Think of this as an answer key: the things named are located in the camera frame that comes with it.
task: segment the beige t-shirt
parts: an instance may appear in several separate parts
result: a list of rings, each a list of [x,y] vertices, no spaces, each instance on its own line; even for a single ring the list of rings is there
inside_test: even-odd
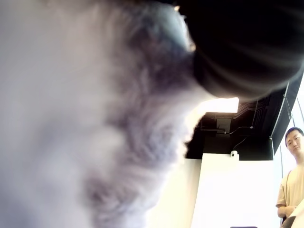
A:
[[[287,176],[282,179],[276,206],[298,206],[304,199],[304,164],[297,165]]]

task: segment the light panel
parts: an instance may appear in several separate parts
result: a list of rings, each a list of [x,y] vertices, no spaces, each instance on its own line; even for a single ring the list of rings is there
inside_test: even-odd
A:
[[[237,113],[238,112],[238,102],[237,97],[234,98],[218,98],[210,101],[205,101],[200,104],[199,112],[204,114],[206,112],[210,113]]]

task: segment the black ceiling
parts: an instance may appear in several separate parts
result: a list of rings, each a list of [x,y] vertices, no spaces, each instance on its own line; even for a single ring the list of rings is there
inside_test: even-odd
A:
[[[256,155],[262,151],[263,160],[272,159],[268,151],[269,137],[279,115],[285,92],[286,88],[258,101],[240,103],[235,114],[207,113],[199,121],[192,140],[187,144],[186,157],[201,159],[203,152],[230,153],[239,142],[246,139],[238,146],[238,150],[242,146],[247,147],[246,151],[251,151],[254,146],[258,148],[254,152],[243,153],[244,160],[260,160],[262,158]]]

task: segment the fluffy gray fur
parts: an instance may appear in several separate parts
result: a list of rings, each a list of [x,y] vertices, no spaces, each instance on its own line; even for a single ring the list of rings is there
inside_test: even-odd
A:
[[[211,96],[150,1],[0,0],[0,227],[143,228]]]

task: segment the security camera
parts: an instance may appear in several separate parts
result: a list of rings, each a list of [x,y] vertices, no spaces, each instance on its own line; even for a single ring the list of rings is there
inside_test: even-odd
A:
[[[230,157],[234,157],[234,156],[236,156],[238,154],[238,152],[237,151],[231,151],[231,153],[230,153]]]

